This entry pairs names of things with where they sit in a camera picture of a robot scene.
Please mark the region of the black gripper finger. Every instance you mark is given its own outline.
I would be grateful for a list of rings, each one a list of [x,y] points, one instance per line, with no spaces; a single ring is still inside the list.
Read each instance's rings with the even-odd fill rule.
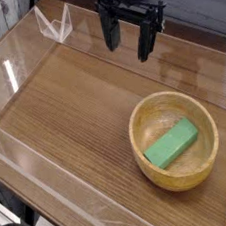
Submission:
[[[104,41],[106,42],[107,48],[113,52],[120,44],[120,24],[112,11],[106,9],[104,6],[100,6],[98,11],[102,32],[104,33]]]
[[[153,23],[143,20],[140,24],[140,35],[138,37],[138,59],[142,62],[147,61],[148,56],[153,52],[157,30]]]

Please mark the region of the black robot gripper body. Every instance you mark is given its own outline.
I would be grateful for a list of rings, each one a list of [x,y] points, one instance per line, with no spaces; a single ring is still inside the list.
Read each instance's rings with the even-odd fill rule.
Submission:
[[[163,0],[96,0],[97,7],[105,7],[117,19],[139,25],[143,19],[150,21],[157,32],[163,31]]]

